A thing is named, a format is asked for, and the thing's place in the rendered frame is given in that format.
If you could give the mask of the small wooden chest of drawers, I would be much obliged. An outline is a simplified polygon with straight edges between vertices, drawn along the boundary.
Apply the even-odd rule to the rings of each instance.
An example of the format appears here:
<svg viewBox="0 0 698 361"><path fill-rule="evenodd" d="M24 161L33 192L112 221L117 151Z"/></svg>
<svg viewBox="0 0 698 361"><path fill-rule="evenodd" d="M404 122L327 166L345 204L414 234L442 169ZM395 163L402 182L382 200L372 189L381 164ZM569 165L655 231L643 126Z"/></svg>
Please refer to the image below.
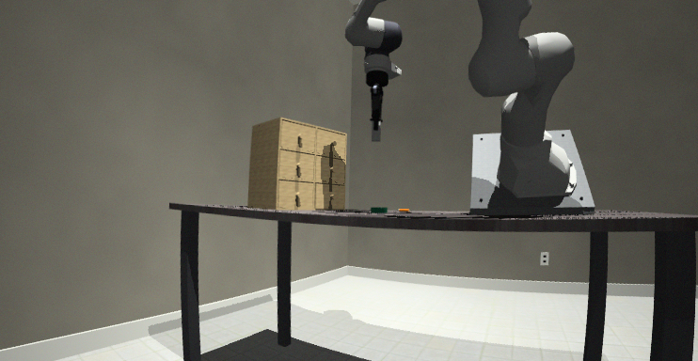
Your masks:
<svg viewBox="0 0 698 361"><path fill-rule="evenodd" d="M303 151L298 149L288 149L280 146L281 123L282 120L313 127L315 130L315 151ZM345 138L345 158L316 153L317 129L332 133L343 134ZM248 204L249 208L261 208L268 210L318 210L318 211L345 211L345 179L346 179L346 141L347 133L341 133L327 128L311 125L308 123L291 120L287 118L275 118L261 124L252 126L249 182L248 182ZM313 180L299 180L289 178L279 178L279 154L280 150L293 151L313 155L314 176ZM323 156L322 156L323 155ZM337 182L315 180L316 156L344 160L344 183L331 184ZM334 157L334 158L333 158ZM292 180L298 182L308 182L313 185L313 209L286 209L278 208L278 180ZM315 183L342 185L344 188L344 209L314 209Z"/></svg>

